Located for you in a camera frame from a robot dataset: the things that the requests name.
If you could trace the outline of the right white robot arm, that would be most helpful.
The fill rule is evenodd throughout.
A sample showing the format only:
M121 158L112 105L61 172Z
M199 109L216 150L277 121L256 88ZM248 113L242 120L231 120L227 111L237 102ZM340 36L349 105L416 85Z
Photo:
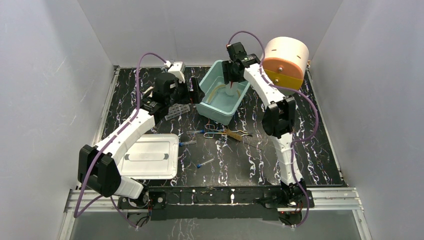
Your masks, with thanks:
M311 198L299 170L293 143L296 103L293 97L281 93L266 75L256 54L248 54L241 42L226 45L229 60L222 63L224 82L228 86L247 81L255 90L265 112L261 125L274 144L279 165L281 195L288 207L301 204L309 209Z

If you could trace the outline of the brown test tube brush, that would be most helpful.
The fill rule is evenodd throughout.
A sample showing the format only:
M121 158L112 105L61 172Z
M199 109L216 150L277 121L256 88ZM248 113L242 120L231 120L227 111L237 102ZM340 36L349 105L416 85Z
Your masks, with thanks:
M258 150L263 150L263 140L261 138L255 138L252 134L238 130L233 131L228 128L224 130L214 130L211 132L206 132L204 134L205 138L213 138L215 135L225 135L228 138L238 141L239 143L243 143L250 147L256 148Z

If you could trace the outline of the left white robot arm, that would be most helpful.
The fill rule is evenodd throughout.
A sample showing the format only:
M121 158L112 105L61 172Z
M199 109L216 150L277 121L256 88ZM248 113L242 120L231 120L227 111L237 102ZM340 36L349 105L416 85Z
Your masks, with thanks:
M136 108L131 115L108 137L93 146L84 145L78 154L77 179L81 183L74 217L79 209L86 188L96 191L100 197L127 198L137 208L149 203L147 187L133 178L120 174L118 164L137 140L155 127L175 104L198 104L205 97L197 78L189 81L176 74L159 73L154 85L139 93Z

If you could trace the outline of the red-cap wash bottle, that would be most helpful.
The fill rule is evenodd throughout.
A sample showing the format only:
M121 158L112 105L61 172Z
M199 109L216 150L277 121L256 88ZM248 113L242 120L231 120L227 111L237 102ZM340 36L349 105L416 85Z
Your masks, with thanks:
M236 81L230 81L224 86L223 90L223 97L226 100L237 100L239 96L239 90L238 90L239 83Z

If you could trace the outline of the clear test tube rack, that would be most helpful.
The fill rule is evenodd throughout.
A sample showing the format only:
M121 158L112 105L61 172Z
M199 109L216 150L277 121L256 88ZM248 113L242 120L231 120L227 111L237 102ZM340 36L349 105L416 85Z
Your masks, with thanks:
M174 104L168 109L168 114L164 117L165 120L171 120L173 118L179 117L190 111L190 106L188 104Z

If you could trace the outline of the tan rubber tubing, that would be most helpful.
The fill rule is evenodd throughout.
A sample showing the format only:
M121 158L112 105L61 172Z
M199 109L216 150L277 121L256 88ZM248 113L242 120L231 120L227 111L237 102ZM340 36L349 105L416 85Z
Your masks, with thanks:
M207 103L207 104L210 104L210 103L212 102L213 98L217 95L218 90L223 89L223 88L225 88L225 87L226 87L226 85L225 85L225 84L221 84L221 85L218 85L217 87L215 87L215 88L212 90L212 92L211 92L211 94L209 95L209 97L207 98L206 103Z

